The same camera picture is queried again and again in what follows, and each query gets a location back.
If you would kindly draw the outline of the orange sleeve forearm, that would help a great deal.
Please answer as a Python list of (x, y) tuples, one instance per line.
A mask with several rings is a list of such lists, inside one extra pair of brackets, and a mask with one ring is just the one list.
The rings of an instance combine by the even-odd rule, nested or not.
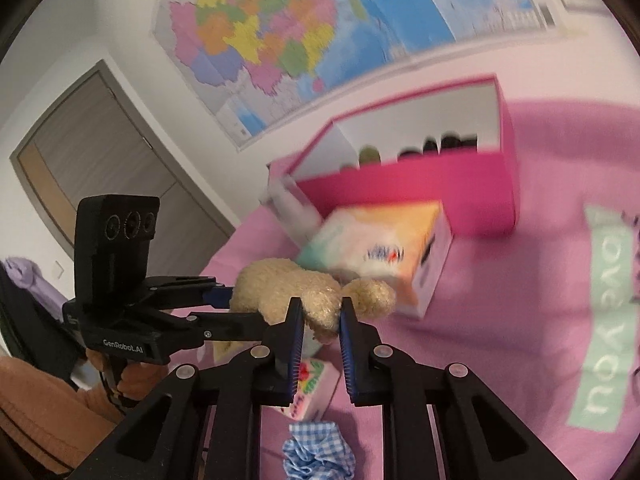
[(1, 429), (55, 474), (78, 467), (123, 419), (101, 385), (75, 390), (25, 361), (1, 359)]

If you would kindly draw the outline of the left hand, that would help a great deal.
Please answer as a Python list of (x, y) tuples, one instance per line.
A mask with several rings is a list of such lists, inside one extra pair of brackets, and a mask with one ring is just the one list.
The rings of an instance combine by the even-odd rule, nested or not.
[(94, 390), (104, 393), (111, 404), (133, 408), (167, 376), (166, 365), (132, 362), (116, 378), (115, 359), (94, 350), (87, 350), (89, 362), (100, 374)]

